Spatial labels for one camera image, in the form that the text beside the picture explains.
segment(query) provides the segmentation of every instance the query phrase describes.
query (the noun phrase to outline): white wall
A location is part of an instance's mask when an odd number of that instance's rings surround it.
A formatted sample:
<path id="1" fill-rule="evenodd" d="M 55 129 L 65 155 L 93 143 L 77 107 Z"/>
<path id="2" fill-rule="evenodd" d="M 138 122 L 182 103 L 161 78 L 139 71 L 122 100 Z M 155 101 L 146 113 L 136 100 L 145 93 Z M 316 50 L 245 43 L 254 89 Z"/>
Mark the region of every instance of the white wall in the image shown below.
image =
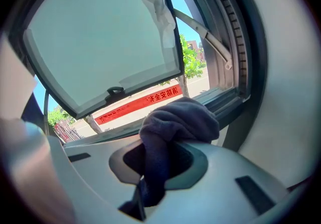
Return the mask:
<path id="1" fill-rule="evenodd" d="M 240 153 L 289 187 L 310 175 L 319 154 L 321 47 L 302 0 L 255 1 L 265 26 L 268 77 Z"/>

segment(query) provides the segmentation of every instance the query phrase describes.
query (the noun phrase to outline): blue sky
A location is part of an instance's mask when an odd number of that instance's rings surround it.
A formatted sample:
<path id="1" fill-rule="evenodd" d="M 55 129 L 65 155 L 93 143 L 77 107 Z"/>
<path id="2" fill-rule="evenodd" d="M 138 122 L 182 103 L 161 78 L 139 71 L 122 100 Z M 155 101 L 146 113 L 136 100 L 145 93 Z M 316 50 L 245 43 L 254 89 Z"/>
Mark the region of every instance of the blue sky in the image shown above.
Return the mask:
<path id="1" fill-rule="evenodd" d="M 176 8 L 177 10 L 189 15 L 190 17 L 192 16 L 184 0 L 172 0 L 172 3 L 173 3 L 173 7 Z M 192 28 L 190 28 L 181 20 L 176 19 L 176 21 L 177 21 L 179 33 L 185 35 L 185 38 L 187 41 L 196 40 L 196 43 L 198 45 L 199 42 L 201 41 L 200 36 Z M 44 112 L 44 99 L 45 99 L 46 90 L 38 80 L 37 76 L 35 76 L 35 79 L 37 81 L 37 86 L 34 89 L 34 95 L 36 97 L 37 103 L 41 111 Z M 51 96 L 49 96 L 48 110 L 52 111 L 57 105 L 58 104 L 56 103 L 56 101 Z"/>

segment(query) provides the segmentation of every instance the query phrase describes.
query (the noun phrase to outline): fabric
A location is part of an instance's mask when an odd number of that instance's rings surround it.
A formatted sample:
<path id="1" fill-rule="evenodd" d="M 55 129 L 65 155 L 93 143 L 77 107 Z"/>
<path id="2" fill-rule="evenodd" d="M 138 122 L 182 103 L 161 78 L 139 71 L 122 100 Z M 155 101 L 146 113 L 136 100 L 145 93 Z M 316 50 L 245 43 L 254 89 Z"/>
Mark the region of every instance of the fabric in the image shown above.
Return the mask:
<path id="1" fill-rule="evenodd" d="M 161 200 L 170 176 L 168 142 L 181 138 L 210 143 L 219 137 L 219 123 L 204 105 L 182 97 L 153 110 L 143 121 L 139 135 L 146 151 L 140 189 L 144 206 L 149 207 Z"/>

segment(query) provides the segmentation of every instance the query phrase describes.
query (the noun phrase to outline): window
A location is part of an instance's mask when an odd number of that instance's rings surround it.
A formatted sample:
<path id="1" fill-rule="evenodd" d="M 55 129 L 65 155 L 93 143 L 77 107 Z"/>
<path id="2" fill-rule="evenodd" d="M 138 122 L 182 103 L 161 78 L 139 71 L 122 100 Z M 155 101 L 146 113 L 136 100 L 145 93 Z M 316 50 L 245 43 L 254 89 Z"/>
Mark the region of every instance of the window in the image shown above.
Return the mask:
<path id="1" fill-rule="evenodd" d="M 96 134 L 82 119 L 88 114 L 107 131 L 78 143 L 136 134 L 149 112 L 187 93 L 223 128 L 250 96 L 249 42 L 234 0 L 164 0 L 175 29 L 169 16 L 162 26 L 150 0 L 33 2 L 17 24 L 23 33 L 11 40 L 78 119 L 70 126 L 80 137 Z M 197 67 L 181 76 L 185 53 Z"/>

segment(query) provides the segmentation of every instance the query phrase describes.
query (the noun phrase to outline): open window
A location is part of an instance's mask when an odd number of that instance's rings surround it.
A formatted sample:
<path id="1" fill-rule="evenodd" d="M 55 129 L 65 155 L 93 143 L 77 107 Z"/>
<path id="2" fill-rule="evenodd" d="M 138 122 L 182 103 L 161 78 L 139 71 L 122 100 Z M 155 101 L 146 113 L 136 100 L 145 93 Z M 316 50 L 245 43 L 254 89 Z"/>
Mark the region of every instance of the open window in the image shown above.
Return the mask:
<path id="1" fill-rule="evenodd" d="M 247 27 L 236 0 L 184 1 L 190 16 L 175 9 L 172 0 L 24 0 L 9 38 L 64 110 L 78 120 L 94 113 L 104 125 L 104 117 L 117 115 L 127 98 L 184 74 L 177 25 L 183 22 L 201 37 L 197 57 L 206 60 L 208 75 L 208 88 L 192 97 L 213 111 L 224 128 L 251 96 Z M 162 99 L 160 92 L 167 91 L 155 92 Z M 71 144 L 137 134 L 146 114 L 139 116 Z"/>

